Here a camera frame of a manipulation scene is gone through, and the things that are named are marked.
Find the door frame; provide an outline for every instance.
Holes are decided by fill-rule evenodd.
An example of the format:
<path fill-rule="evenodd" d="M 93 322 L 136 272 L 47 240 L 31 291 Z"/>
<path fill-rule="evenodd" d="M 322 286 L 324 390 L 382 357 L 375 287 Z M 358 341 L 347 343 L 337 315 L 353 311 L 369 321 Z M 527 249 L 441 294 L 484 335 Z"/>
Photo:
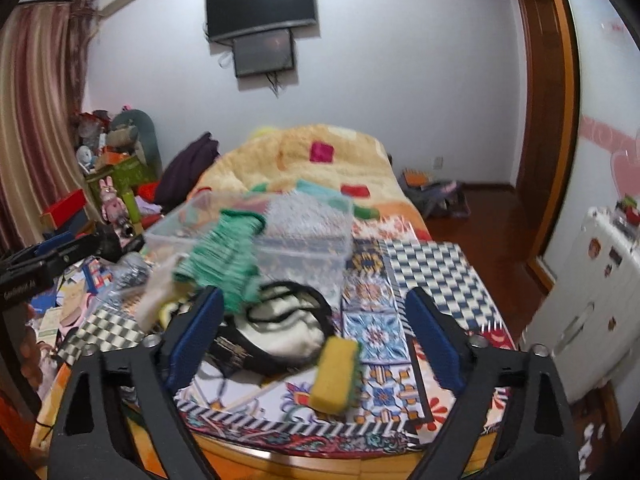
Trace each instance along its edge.
<path fill-rule="evenodd" d="M 523 162 L 527 149 L 527 137 L 530 136 L 532 78 L 529 75 L 533 60 L 530 49 L 528 27 L 526 22 L 526 10 L 522 0 L 518 0 L 523 17 L 525 31 L 525 45 L 527 49 L 527 117 L 525 122 L 525 134 L 518 171 L 518 183 L 523 175 Z M 562 112 L 561 141 L 556 171 L 554 173 L 551 193 L 546 203 L 545 212 L 538 227 L 533 245 L 527 258 L 527 266 L 547 291 L 554 284 L 553 277 L 542 263 L 549 240 L 556 226 L 562 201 L 566 194 L 566 187 L 571 175 L 574 162 L 575 145 L 578 137 L 578 122 L 580 119 L 580 64 L 578 60 L 578 45 L 575 36 L 574 19 L 568 0 L 553 0 L 558 17 L 559 36 L 562 46 L 562 60 L 564 62 L 564 110 Z"/>

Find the yellow sponge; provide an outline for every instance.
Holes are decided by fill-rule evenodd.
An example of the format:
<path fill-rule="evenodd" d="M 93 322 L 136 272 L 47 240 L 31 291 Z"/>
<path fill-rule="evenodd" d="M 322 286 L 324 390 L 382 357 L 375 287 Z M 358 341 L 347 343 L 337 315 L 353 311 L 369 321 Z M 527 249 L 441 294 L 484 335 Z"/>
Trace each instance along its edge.
<path fill-rule="evenodd" d="M 327 339 L 318 360 L 309 407 L 329 415 L 345 412 L 351 402 L 359 365 L 360 345 L 357 341 L 335 335 Z"/>

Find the yellow blanket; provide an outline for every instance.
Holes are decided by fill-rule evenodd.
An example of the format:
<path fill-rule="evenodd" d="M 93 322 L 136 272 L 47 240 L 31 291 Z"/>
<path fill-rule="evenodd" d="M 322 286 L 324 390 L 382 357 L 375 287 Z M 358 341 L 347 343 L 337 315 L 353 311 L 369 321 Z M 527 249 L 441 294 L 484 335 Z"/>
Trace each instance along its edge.
<path fill-rule="evenodd" d="M 331 163 L 309 161 L 315 141 L 334 147 Z M 325 124 L 299 126 L 247 141 L 206 170 L 192 193 L 202 187 L 245 192 L 264 183 L 268 191 L 288 191 L 299 179 L 338 191 L 344 184 L 367 186 L 370 197 L 355 199 L 358 205 L 375 207 L 381 215 L 405 216 L 414 228 L 425 228 L 398 186 L 384 146 L 371 136 Z"/>

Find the flat screen tv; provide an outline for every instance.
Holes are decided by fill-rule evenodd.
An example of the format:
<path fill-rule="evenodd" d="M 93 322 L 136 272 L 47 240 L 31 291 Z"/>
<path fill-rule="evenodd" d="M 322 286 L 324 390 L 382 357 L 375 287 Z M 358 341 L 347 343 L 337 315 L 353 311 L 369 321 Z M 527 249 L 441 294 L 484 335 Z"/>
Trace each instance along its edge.
<path fill-rule="evenodd" d="M 315 0 L 206 0 L 209 41 L 315 25 Z"/>

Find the pink heart decoration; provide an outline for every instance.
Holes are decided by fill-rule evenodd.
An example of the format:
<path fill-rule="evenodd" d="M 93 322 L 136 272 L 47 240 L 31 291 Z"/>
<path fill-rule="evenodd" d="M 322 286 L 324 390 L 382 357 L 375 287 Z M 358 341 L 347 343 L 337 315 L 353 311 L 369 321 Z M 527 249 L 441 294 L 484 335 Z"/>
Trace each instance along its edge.
<path fill-rule="evenodd" d="M 640 160 L 636 153 L 622 150 L 611 155 L 611 174 L 620 198 L 640 195 Z"/>

